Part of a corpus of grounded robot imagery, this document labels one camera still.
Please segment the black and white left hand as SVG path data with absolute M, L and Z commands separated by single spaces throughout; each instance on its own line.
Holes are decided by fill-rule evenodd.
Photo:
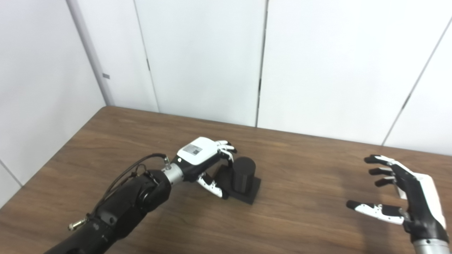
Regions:
M 198 137 L 177 153 L 172 164 L 179 167 L 182 172 L 182 180 L 187 182 L 197 182 L 205 190 L 215 196 L 227 199 L 227 192 L 218 184 L 206 171 L 221 159 L 225 159 L 229 166 L 234 162 L 236 148 L 227 140 L 211 140 L 206 137 Z

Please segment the black and white right hand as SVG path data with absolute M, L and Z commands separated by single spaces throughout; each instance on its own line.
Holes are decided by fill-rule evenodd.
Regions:
M 399 206 L 349 200 L 346 202 L 347 208 L 378 220 L 402 225 L 410 235 L 411 242 L 429 239 L 449 242 L 446 219 L 431 176 L 413 172 L 401 162 L 383 155 L 370 155 L 364 161 L 367 164 L 381 165 L 369 170 L 370 175 L 383 175 L 375 185 L 394 185 L 399 196 L 408 202 L 408 207 L 404 210 Z

